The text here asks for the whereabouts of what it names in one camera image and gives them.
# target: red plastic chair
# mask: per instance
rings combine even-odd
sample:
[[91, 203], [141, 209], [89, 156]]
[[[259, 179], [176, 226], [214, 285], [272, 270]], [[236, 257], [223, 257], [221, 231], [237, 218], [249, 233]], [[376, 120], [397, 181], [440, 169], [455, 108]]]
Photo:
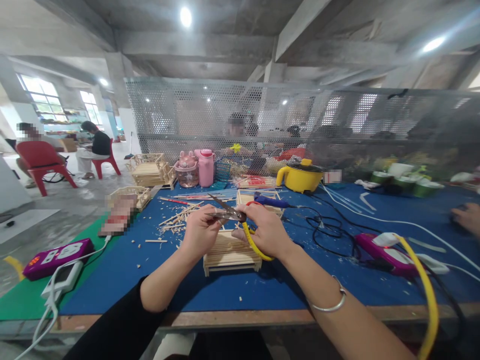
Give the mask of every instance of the red plastic chair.
[[47, 196], [45, 185], [42, 180], [47, 173], [60, 173], [68, 180], [70, 185], [77, 188], [74, 180], [62, 164], [54, 147], [45, 141], [24, 141], [17, 143], [16, 151], [25, 162], [35, 184], [42, 196]]
[[113, 168], [115, 169], [116, 171], [116, 174], [117, 175], [122, 175], [120, 173], [120, 170], [119, 170], [119, 167], [117, 166], [117, 163], [115, 162], [115, 159], [114, 159], [114, 152], [112, 151], [112, 143], [114, 142], [113, 139], [110, 139], [110, 157], [109, 158], [106, 158], [106, 159], [103, 159], [103, 160], [92, 160], [91, 162], [93, 163], [93, 165], [95, 165], [95, 170], [96, 170], [96, 173], [98, 175], [98, 178], [100, 180], [102, 180], [102, 164], [103, 163], [110, 163]]

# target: perforated metal screen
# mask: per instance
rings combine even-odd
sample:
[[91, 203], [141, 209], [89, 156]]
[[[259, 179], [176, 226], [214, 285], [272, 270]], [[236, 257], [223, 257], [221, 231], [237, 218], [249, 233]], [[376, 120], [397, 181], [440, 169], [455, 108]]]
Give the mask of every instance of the perforated metal screen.
[[233, 175], [275, 175], [294, 155], [348, 179], [395, 159], [440, 180], [480, 160], [476, 93], [143, 77], [126, 86], [142, 152], [171, 164], [208, 148]]

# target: concrete floor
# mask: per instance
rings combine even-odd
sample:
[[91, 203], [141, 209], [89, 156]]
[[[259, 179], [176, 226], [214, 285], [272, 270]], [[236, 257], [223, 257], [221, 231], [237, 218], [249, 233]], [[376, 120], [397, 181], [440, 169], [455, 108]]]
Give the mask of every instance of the concrete floor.
[[[11, 256], [24, 266], [38, 252], [67, 244], [106, 211], [108, 194], [118, 188], [134, 185], [125, 167], [128, 160], [124, 160], [125, 155], [130, 153], [130, 147], [125, 142], [120, 142], [114, 143], [112, 149], [122, 175], [118, 176], [114, 168], [105, 163], [102, 165], [102, 180], [97, 178], [82, 180], [81, 176], [77, 175], [76, 153], [62, 153], [65, 157], [70, 156], [67, 168], [75, 174], [73, 180], [78, 188], [72, 188], [66, 181], [46, 183], [48, 193], [46, 197], [40, 195], [38, 188], [27, 189], [32, 203], [21, 206], [12, 213], [17, 215], [30, 209], [60, 209], [60, 211], [0, 244], [0, 259]], [[10, 168], [20, 176], [20, 181], [26, 184], [28, 178], [18, 169], [17, 158], [18, 155], [4, 157]], [[14, 268], [5, 261], [0, 261], [0, 297], [18, 282], [19, 277]]]

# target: pink water bottle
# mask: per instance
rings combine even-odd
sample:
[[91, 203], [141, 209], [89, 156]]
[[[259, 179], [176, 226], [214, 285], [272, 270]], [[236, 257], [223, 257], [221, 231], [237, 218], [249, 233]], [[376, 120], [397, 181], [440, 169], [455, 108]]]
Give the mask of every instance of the pink water bottle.
[[215, 154], [210, 149], [197, 149], [199, 182], [202, 188], [208, 188], [214, 183]]

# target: blue table mat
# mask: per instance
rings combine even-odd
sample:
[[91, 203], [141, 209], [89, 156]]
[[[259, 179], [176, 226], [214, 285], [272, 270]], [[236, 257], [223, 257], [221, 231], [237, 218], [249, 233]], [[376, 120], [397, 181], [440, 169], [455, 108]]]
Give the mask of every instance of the blue table mat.
[[[118, 239], [114, 247], [101, 257], [101, 263], [94, 273], [77, 289], [70, 301], [60, 310], [61, 315], [103, 314], [117, 300], [126, 294], [141, 277], [159, 267], [180, 245], [183, 233], [173, 235], [171, 231], [159, 233], [158, 224], [180, 212], [182, 206], [162, 201], [159, 197], [205, 191], [208, 189], [160, 190], [146, 209], [137, 217], [128, 231]], [[362, 204], [360, 194], [365, 190], [348, 184], [338, 192]], [[332, 203], [321, 189], [315, 194]], [[292, 205], [304, 205], [317, 209], [323, 216], [335, 217], [342, 221], [344, 229], [356, 235], [364, 230], [350, 226], [322, 200], [287, 190], [281, 192], [283, 200]], [[477, 240], [453, 226], [449, 220], [450, 209], [466, 202], [478, 203], [480, 196], [461, 188], [447, 187], [434, 197], [420, 199], [385, 194], [369, 194], [368, 202], [377, 211], [375, 217], [384, 220], [413, 222], [434, 232], [448, 243], [466, 254], [476, 264], [480, 264], [480, 248]], [[446, 253], [435, 252], [411, 243], [418, 254], [427, 254], [434, 259], [462, 267], [479, 276], [470, 264], [458, 254], [425, 231], [408, 224], [384, 223], [368, 219], [348, 211], [340, 205], [340, 211], [351, 221], [385, 232], [396, 232], [404, 237], [412, 237], [422, 242], [443, 247]], [[375, 269], [366, 268], [353, 259], [336, 256], [319, 248], [312, 241], [312, 228], [304, 217], [314, 213], [308, 209], [289, 208], [285, 210], [283, 224], [289, 236], [303, 244], [305, 251], [326, 271], [336, 275], [343, 286], [367, 306], [423, 305], [426, 303], [423, 287], [419, 279], [407, 280]], [[226, 225], [233, 229], [231, 222]], [[160, 248], [159, 243], [145, 243], [145, 240], [162, 237], [168, 240]], [[335, 239], [317, 234], [317, 241], [325, 247], [348, 254], [352, 243], [345, 236]], [[363, 253], [362, 259], [369, 256]], [[480, 284], [470, 276], [453, 269], [441, 277], [459, 303], [480, 301]], [[437, 300], [445, 304], [440, 291]], [[233, 310], [295, 310], [306, 309], [305, 298], [295, 280], [278, 260], [264, 261], [260, 272], [252, 270], [212, 272], [205, 277], [200, 261], [179, 286], [168, 311], [233, 311]]]

